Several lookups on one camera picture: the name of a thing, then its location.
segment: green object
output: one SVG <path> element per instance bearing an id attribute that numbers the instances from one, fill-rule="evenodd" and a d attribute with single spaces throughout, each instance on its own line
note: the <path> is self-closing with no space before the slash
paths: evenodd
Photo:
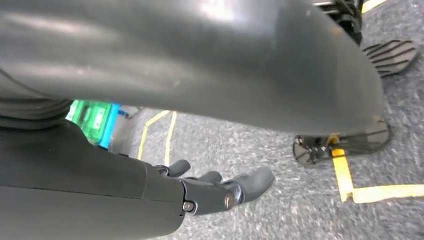
<path id="1" fill-rule="evenodd" d="M 102 139 L 112 104 L 75 100 L 66 119 L 77 124 L 91 143 Z"/>

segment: yellow line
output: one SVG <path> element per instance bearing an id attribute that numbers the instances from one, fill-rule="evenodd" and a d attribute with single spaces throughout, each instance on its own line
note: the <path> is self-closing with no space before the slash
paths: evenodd
<path id="1" fill-rule="evenodd" d="M 346 202 L 352 197 L 354 184 L 352 183 L 351 171 L 349 170 L 348 160 L 345 157 L 345 151 L 342 149 L 334 149 L 332 151 L 332 159 L 334 164 L 335 176 L 337 178 L 338 190 L 342 202 Z"/>
<path id="2" fill-rule="evenodd" d="M 166 138 L 165 145 L 165 166 L 169 166 L 171 163 L 171 138 L 174 133 L 175 123 L 177 121 L 177 112 L 172 112 L 171 124 L 169 125 L 168 136 Z"/>
<path id="3" fill-rule="evenodd" d="M 369 10 L 377 7 L 378 5 L 384 3 L 385 1 L 386 0 L 368 0 L 364 2 L 362 6 L 362 13 L 364 14 L 368 12 Z"/>
<path id="4" fill-rule="evenodd" d="M 352 195 L 356 204 L 374 203 L 393 198 L 424 197 L 424 184 L 355 188 Z"/>
<path id="5" fill-rule="evenodd" d="M 137 155 L 138 160 L 142 159 L 143 148 L 144 148 L 144 145 L 145 145 L 145 142 L 146 142 L 147 131 L 148 131 L 150 125 L 154 124 L 157 120 L 165 117 L 168 113 L 170 113 L 170 111 L 168 111 L 168 110 L 161 111 L 160 113 L 156 114 L 156 116 L 154 116 L 152 119 L 147 121 L 146 124 L 144 125 L 143 134 L 141 135 L 140 146 L 138 147 L 138 155 Z"/>

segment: yellow floor marking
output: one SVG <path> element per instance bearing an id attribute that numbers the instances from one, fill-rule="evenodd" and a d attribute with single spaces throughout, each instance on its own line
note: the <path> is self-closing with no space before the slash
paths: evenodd
<path id="1" fill-rule="evenodd" d="M 150 125 L 154 124 L 156 121 L 158 121 L 159 119 L 165 117 L 169 113 L 170 113 L 170 111 L 168 111 L 168 110 L 161 111 L 156 116 L 154 116 L 152 119 L 150 119 L 149 121 L 147 121 L 146 124 L 144 125 L 143 134 L 141 135 L 140 146 L 138 147 L 138 155 L 137 155 L 137 159 L 138 160 L 141 160 L 142 159 L 143 148 L 145 146 L 146 137 L 147 137 L 147 131 L 148 131 Z"/>
<path id="2" fill-rule="evenodd" d="M 369 10 L 377 7 L 378 5 L 384 3 L 385 1 L 386 0 L 368 0 L 364 2 L 362 6 L 362 13 L 364 14 L 368 12 Z"/>
<path id="3" fill-rule="evenodd" d="M 334 149 L 331 153 L 333 156 L 340 156 L 333 158 L 332 161 L 334 164 L 335 176 L 337 178 L 338 190 L 340 192 L 340 199 L 342 202 L 346 202 L 352 197 L 352 192 L 354 190 L 348 160 L 344 156 L 345 151 L 342 149 Z"/>
<path id="4" fill-rule="evenodd" d="M 424 184 L 361 187 L 353 189 L 352 195 L 356 204 L 394 198 L 424 197 Z"/>
<path id="5" fill-rule="evenodd" d="M 171 124 L 169 125 L 168 136 L 166 138 L 165 145 L 165 166 L 169 166 L 171 164 L 171 139 L 174 133 L 175 123 L 177 121 L 177 112 L 172 112 Z"/>

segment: blue object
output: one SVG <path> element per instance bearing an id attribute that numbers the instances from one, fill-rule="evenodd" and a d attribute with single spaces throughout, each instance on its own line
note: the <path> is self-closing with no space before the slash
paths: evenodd
<path id="1" fill-rule="evenodd" d="M 103 136 L 98 142 L 98 145 L 105 149 L 109 148 L 109 143 L 111 142 L 112 133 L 114 132 L 120 108 L 120 104 L 112 104 L 112 107 L 110 108 L 109 117 L 107 118 L 107 123 L 104 127 Z"/>

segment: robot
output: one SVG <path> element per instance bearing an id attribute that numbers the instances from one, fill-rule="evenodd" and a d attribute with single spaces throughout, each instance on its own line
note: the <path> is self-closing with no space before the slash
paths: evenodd
<path id="1" fill-rule="evenodd" d="M 0 239 L 164 236 L 187 215 L 257 200 L 275 179 L 266 167 L 182 177 L 186 160 L 108 152 L 65 120 L 75 99 L 297 133 L 305 166 L 332 148 L 375 152 L 389 139 L 381 77 L 416 48 L 360 51 L 360 12 L 350 0 L 1 1 Z"/>

